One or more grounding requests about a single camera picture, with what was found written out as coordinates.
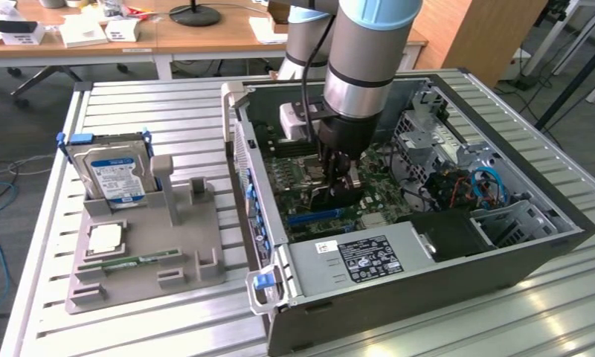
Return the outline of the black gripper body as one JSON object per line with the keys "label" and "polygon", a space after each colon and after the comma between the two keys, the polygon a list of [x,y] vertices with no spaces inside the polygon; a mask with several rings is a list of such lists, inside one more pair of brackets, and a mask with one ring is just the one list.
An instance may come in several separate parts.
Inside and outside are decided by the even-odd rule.
{"label": "black gripper body", "polygon": [[378,119],[380,115],[358,119],[341,115],[322,118],[318,140],[326,148],[342,153],[349,159],[358,159],[372,142]]}

